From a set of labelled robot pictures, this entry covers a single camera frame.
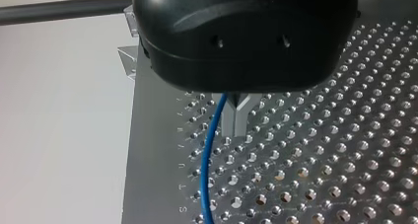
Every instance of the metal bracket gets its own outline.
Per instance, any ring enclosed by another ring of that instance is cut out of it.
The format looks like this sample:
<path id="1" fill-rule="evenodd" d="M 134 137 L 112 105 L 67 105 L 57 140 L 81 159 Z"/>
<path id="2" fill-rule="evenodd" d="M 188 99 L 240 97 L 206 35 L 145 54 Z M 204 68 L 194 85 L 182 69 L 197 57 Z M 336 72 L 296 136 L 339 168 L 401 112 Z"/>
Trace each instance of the metal bracket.
<path id="1" fill-rule="evenodd" d="M 221 100 L 221 97 L 221 94 L 212 95 L 213 100 L 217 103 Z M 240 95 L 235 102 L 234 99 L 228 98 L 221 117 L 222 136 L 246 136 L 248 114 L 260 102 L 261 97 L 261 94 Z"/>
<path id="2" fill-rule="evenodd" d="M 125 18 L 128 22 L 129 31 L 131 32 L 132 37 L 139 37 L 138 24 L 136 23 L 132 5 L 124 9 L 123 13 L 125 13 Z"/>
<path id="3" fill-rule="evenodd" d="M 122 60 L 123 68 L 125 69 L 128 78 L 135 81 L 136 66 L 138 59 L 138 46 L 125 46 L 117 49 L 120 59 Z"/>

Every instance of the blue cable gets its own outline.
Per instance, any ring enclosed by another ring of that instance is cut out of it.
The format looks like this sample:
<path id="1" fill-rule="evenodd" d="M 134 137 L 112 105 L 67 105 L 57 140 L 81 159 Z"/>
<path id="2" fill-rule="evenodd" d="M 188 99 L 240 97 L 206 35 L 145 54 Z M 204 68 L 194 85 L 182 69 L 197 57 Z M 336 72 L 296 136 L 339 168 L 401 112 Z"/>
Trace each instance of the blue cable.
<path id="1" fill-rule="evenodd" d="M 227 94 L 223 94 L 221 100 L 216 107 L 215 114 L 213 115 L 212 121 L 210 123 L 208 133 L 206 135 L 205 149 L 202 154 L 202 165 L 200 168 L 200 192 L 201 199 L 200 205 L 202 208 L 203 218 L 206 224 L 214 224 L 212 212 L 210 210 L 210 201 L 209 201 L 209 158 L 212 152 L 213 139 L 215 138 L 215 132 L 218 128 L 219 119 L 221 117 L 222 110 L 224 109 L 225 102 L 227 101 Z"/>

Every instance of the perforated metal plate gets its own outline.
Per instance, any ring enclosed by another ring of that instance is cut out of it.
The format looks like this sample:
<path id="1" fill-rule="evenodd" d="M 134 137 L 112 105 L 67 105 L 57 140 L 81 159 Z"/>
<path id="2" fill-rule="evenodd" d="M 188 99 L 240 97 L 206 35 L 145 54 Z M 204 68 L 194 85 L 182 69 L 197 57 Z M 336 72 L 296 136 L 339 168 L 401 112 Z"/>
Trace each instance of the perforated metal plate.
<path id="1" fill-rule="evenodd" d="M 221 223 L 418 223 L 417 27 L 361 25 L 323 84 L 267 94 L 247 137 L 217 137 L 210 192 Z M 202 223 L 198 177 L 210 95 L 181 99 L 184 198 Z"/>
<path id="2" fill-rule="evenodd" d="M 216 223 L 418 223 L 418 22 L 388 15 L 359 21 L 328 80 L 264 95 L 247 137 L 216 137 Z M 214 102 L 140 75 L 135 93 L 149 101 L 134 104 L 123 223 L 203 223 Z"/>

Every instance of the black plastic housing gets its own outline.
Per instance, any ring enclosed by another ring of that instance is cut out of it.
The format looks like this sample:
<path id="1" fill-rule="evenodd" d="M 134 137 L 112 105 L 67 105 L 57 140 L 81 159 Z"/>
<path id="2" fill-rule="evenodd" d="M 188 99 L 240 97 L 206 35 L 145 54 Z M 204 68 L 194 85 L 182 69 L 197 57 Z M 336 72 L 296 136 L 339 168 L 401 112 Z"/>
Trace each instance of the black plastic housing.
<path id="1" fill-rule="evenodd" d="M 329 76 L 357 0 L 134 0 L 165 81 L 201 92 L 283 92 Z"/>

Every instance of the gray background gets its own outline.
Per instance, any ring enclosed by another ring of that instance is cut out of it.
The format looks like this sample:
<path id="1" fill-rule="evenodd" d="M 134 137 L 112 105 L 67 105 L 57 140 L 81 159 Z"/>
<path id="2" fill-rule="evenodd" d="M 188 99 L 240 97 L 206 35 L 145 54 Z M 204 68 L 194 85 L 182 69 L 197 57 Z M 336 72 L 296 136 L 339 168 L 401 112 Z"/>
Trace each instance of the gray background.
<path id="1" fill-rule="evenodd" d="M 120 223 L 135 43 L 123 15 L 0 27 L 0 223 Z"/>

